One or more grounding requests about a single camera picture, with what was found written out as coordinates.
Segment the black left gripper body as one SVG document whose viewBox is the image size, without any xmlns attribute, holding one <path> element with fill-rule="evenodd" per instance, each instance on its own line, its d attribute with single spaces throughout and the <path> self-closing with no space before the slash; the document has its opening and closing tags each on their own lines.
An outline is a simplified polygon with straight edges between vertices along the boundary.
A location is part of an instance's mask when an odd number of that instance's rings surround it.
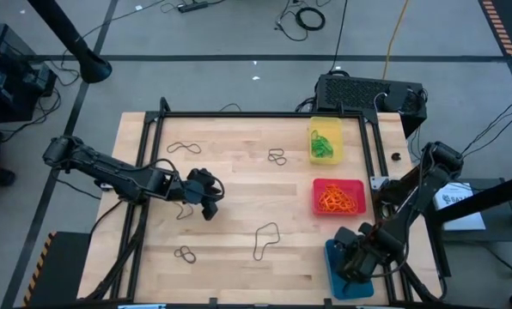
<svg viewBox="0 0 512 309">
<path fill-rule="evenodd" d="M 205 168 L 193 168 L 182 182 L 182 188 L 187 203 L 218 202 L 224 198 L 222 181 Z"/>
</svg>

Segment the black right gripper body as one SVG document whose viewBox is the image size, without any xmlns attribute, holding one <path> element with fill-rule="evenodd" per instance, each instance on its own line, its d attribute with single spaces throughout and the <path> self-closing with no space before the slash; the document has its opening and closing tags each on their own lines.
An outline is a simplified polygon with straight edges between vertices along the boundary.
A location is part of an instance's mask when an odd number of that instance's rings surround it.
<svg viewBox="0 0 512 309">
<path fill-rule="evenodd" d="M 357 235 L 350 229 L 340 227 L 334 236 L 334 245 L 344 253 L 341 264 L 349 267 L 350 282 L 352 271 L 359 270 L 369 275 L 369 281 L 379 264 L 380 254 L 371 245 L 364 242 L 363 235 Z"/>
</svg>

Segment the blue plastic basket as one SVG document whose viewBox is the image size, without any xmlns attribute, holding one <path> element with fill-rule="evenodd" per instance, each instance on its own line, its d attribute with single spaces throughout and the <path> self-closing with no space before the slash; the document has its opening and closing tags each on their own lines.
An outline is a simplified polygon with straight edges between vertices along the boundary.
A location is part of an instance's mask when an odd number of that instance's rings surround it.
<svg viewBox="0 0 512 309">
<path fill-rule="evenodd" d="M 337 300 L 354 300 L 369 298 L 374 295 L 372 282 L 359 283 L 347 282 L 336 271 L 336 267 L 344 260 L 344 253 L 329 239 L 325 243 L 325 260 L 332 291 L 332 296 Z"/>
</svg>

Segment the red plastic basket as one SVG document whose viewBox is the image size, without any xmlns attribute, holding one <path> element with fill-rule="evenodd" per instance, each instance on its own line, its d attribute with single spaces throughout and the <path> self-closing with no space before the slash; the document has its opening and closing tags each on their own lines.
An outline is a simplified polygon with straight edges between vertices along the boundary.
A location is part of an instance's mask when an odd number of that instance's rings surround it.
<svg viewBox="0 0 512 309">
<path fill-rule="evenodd" d="M 358 204 L 358 210 L 355 214 L 347 213 L 328 213 L 318 210 L 320 195 L 325 191 L 327 185 L 337 185 L 346 194 L 352 195 Z M 313 182 L 313 205 L 312 211 L 315 215 L 337 215 L 353 216 L 362 215 L 366 212 L 367 203 L 364 195 L 363 182 L 357 179 L 315 179 Z"/>
</svg>

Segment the white paper sign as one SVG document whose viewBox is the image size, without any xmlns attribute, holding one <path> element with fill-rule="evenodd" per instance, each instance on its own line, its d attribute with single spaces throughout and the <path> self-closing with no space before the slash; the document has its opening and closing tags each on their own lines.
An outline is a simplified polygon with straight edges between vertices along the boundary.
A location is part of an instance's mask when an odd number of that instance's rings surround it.
<svg viewBox="0 0 512 309">
<path fill-rule="evenodd" d="M 468 183 L 449 183 L 435 194 L 433 201 L 436 210 L 440 210 L 472 196 Z M 480 213 L 474 213 L 443 223 L 442 228 L 444 231 L 477 231 L 485 230 L 485 223 Z"/>
</svg>

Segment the yellow plastic basket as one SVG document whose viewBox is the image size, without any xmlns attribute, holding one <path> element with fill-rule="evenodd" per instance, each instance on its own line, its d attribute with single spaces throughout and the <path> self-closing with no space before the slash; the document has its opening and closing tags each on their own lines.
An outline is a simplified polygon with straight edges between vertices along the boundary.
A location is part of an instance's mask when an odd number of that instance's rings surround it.
<svg viewBox="0 0 512 309">
<path fill-rule="evenodd" d="M 333 146 L 333 157 L 316 158 L 312 155 L 311 133 L 317 130 L 320 135 L 325 136 Z M 311 117 L 308 126 L 309 160 L 312 164 L 337 165 L 344 158 L 344 138 L 342 121 L 339 118 Z"/>
</svg>

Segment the black side stand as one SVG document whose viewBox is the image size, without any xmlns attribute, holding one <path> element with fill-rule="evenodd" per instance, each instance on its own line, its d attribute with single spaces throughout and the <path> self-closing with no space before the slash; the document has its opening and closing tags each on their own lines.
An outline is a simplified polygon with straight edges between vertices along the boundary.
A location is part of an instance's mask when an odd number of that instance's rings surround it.
<svg viewBox="0 0 512 309">
<path fill-rule="evenodd" d="M 450 276 L 444 244 L 463 242 L 485 245 L 512 242 L 512 179 L 463 179 L 456 189 L 468 189 L 472 195 L 443 209 L 431 205 L 424 212 L 431 248 L 441 276 Z M 446 226 L 469 215 L 479 215 L 483 229 L 447 230 Z"/>
</svg>

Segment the black mesh computer case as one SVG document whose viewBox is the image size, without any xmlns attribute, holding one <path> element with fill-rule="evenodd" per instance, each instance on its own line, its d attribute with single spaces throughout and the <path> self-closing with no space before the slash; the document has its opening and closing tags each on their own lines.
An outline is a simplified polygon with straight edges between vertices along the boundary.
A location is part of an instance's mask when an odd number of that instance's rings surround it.
<svg viewBox="0 0 512 309">
<path fill-rule="evenodd" d="M 314 87 L 314 112 L 359 112 L 371 124 L 379 113 L 400 115 L 409 137 L 427 119 L 427 90 L 420 83 L 322 75 Z"/>
</svg>

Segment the black power strip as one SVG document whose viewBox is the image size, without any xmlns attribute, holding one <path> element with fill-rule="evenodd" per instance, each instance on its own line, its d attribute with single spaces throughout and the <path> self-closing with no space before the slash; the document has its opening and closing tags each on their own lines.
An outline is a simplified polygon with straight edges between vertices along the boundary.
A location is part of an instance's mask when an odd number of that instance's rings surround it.
<svg viewBox="0 0 512 309">
<path fill-rule="evenodd" d="M 178 6 L 178 11 L 182 14 L 199 10 L 199 9 L 205 9 L 209 6 L 209 4 L 206 1 L 203 2 L 192 2 L 189 4 L 181 4 Z"/>
</svg>

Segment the black floor pole stand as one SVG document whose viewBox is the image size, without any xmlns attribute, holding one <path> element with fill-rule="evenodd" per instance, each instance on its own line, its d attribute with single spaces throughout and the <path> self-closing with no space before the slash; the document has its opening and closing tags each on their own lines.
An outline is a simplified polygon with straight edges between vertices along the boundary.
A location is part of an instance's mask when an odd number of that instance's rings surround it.
<svg viewBox="0 0 512 309">
<path fill-rule="evenodd" d="M 97 56 L 87 45 L 55 0 L 27 0 L 46 25 L 56 34 L 80 65 L 80 76 L 86 83 L 97 83 L 112 73 L 109 62 Z"/>
</svg>

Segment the black equipment cart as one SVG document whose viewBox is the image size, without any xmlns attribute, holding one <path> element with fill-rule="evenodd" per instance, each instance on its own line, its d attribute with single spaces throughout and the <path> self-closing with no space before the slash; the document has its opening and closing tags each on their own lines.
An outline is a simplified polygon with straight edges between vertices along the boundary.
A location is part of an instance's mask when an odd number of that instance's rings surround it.
<svg viewBox="0 0 512 309">
<path fill-rule="evenodd" d="M 0 123 L 28 121 L 39 99 L 52 95 L 57 75 L 6 24 L 0 23 Z"/>
</svg>

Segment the black aluminium table frame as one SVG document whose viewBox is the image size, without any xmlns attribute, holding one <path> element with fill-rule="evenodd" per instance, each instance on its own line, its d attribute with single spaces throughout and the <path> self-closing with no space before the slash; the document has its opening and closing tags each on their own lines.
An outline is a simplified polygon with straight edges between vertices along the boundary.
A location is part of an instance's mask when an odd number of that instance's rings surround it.
<svg viewBox="0 0 512 309">
<path fill-rule="evenodd" d="M 357 179 L 367 182 L 380 172 L 372 135 L 362 135 L 356 118 L 343 120 L 344 158 L 337 165 L 315 165 L 308 158 L 307 114 L 238 112 L 170 112 L 157 129 L 141 112 L 120 119 L 113 155 L 134 162 L 143 131 L 149 133 L 146 160 L 166 158 L 182 175 L 204 167 L 225 186 L 216 216 L 199 212 L 176 220 L 178 207 L 154 200 L 137 265 L 126 265 L 119 294 L 133 293 L 137 302 L 168 304 L 320 305 L 332 298 L 324 244 L 340 227 L 357 229 L 373 221 L 372 210 L 359 216 L 313 214 L 315 179 Z M 196 143 L 193 154 L 174 142 Z M 268 160 L 271 148 L 282 148 L 287 163 Z M 253 260 L 254 232 L 274 221 L 281 241 Z M 186 245 L 195 264 L 176 257 Z"/>
</svg>

